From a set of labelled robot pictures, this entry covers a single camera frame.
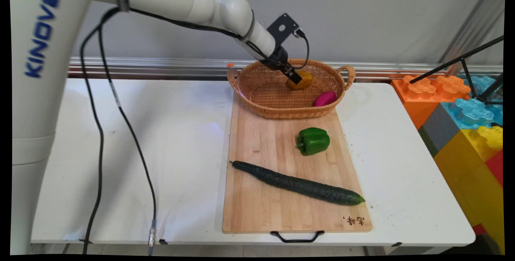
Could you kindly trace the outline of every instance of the gray wall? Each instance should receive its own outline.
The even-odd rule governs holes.
[[[495,22],[492,30],[488,33],[481,45],[492,41],[495,38],[504,35],[504,12],[501,17]],[[504,56],[504,41],[493,45],[492,47],[482,50],[469,58],[467,63],[478,65],[502,65]]]
[[[478,0],[248,0],[268,27],[288,12],[306,33],[311,57],[320,61],[436,63]],[[92,2],[74,48],[112,5]],[[189,30],[134,13],[105,25],[108,57],[251,59],[233,39]],[[305,57],[301,39],[283,45],[291,58]],[[96,38],[86,56],[99,56]],[[495,52],[485,61],[499,61]]]

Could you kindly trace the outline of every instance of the wicker basket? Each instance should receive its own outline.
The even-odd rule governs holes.
[[[300,67],[305,59],[290,59],[292,66]],[[349,72],[347,84],[340,72]],[[287,78],[279,70],[270,70],[261,62],[254,62],[241,72],[235,68],[227,70],[227,79],[235,92],[250,111],[265,118],[308,118],[329,113],[344,97],[356,72],[352,66],[335,70],[319,61],[309,60],[302,68],[313,75],[313,83],[300,90],[291,90]],[[326,91],[334,91],[337,99],[323,107],[313,107],[315,99]]]

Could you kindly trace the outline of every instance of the cucumber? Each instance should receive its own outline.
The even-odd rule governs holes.
[[[289,175],[276,173],[275,171],[247,162],[236,160],[232,162],[232,166],[241,171],[250,173],[260,181],[271,186],[291,190],[295,193],[301,193],[302,195],[314,197],[322,201],[345,206],[355,206],[365,201],[362,196],[352,190],[320,184],[298,177],[290,177]]]

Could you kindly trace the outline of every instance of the basket handle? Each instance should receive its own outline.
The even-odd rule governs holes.
[[[354,83],[354,80],[356,78],[356,69],[350,65],[345,65],[337,69],[338,73],[341,73],[343,70],[347,70],[349,72],[349,77],[347,79],[347,83],[345,84],[344,90],[347,91],[351,87],[351,85]]]
[[[240,72],[236,70],[236,68],[231,67],[227,69],[227,80],[229,80],[229,84],[236,92],[238,92],[238,86],[236,85],[236,78],[234,77],[234,75],[238,76],[239,73]]]

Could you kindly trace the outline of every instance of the green bell pepper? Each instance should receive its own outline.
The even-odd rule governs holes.
[[[312,155],[320,151],[325,151],[329,147],[329,135],[327,131],[310,127],[299,132],[297,138],[297,148],[302,155]]]

